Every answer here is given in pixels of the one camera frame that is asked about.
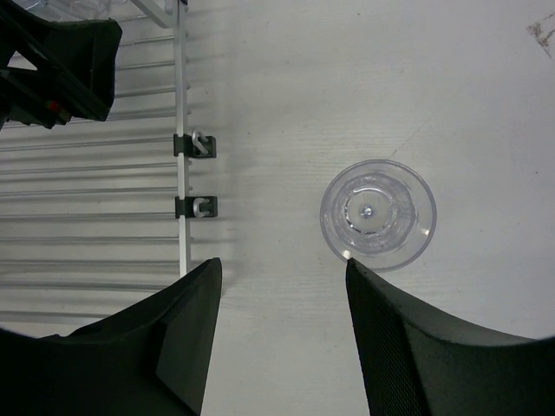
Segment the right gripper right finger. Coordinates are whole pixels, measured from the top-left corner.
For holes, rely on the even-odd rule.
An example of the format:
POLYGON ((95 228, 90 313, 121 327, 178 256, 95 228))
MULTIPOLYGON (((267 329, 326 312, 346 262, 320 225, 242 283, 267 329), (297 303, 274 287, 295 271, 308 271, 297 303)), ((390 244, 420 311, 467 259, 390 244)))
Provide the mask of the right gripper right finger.
POLYGON ((552 415, 554 340, 464 321, 355 259, 349 310, 372 415, 552 415))

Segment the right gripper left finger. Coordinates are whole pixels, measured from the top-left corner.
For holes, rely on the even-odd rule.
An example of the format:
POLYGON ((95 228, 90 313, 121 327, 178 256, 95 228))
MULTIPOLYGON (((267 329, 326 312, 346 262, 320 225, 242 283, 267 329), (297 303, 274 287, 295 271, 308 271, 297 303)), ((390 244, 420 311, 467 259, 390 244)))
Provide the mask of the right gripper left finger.
POLYGON ((1 332, 3 415, 199 415, 222 291, 203 262, 70 335, 1 332))

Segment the clear glass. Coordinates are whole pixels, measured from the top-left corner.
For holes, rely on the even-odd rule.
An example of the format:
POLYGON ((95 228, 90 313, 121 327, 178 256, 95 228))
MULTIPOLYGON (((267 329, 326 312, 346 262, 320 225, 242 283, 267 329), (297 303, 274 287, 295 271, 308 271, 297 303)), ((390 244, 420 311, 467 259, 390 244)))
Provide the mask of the clear glass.
POLYGON ((319 212, 330 250, 375 272, 414 262, 430 245, 437 218, 424 178, 390 159, 368 159, 342 170, 327 186, 319 212))

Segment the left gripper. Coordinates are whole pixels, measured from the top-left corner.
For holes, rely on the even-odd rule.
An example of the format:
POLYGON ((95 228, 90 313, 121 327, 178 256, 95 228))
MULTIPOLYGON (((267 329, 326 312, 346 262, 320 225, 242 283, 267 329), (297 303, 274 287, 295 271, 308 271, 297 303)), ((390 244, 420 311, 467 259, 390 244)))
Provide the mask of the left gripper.
POLYGON ((1 2, 1 124, 13 120, 45 128, 72 116, 105 121, 114 103, 115 58, 122 28, 113 19, 54 22, 1 2), (17 52, 40 43, 50 69, 10 66, 17 52))

